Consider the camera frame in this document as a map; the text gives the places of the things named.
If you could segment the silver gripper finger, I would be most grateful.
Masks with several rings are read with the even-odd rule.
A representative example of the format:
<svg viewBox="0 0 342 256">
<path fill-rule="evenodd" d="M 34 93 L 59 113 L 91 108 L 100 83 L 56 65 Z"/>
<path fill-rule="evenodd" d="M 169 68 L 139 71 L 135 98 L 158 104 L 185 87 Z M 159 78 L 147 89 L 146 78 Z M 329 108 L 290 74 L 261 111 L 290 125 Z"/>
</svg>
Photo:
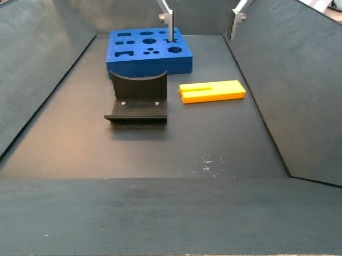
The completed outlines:
<svg viewBox="0 0 342 256">
<path fill-rule="evenodd" d="M 159 14 L 159 20 L 165 22 L 169 28 L 169 42 L 174 41 L 174 11 L 169 7 L 166 0 L 157 0 L 162 13 Z"/>
<path fill-rule="evenodd" d="M 243 13 L 243 9 L 247 4 L 247 1 L 249 0 L 241 0 L 237 7 L 233 9 L 234 17 L 233 17 L 233 24 L 231 24 L 231 31 L 230 31 L 230 39 L 234 39 L 238 25 L 246 19 L 246 14 Z"/>
</svg>

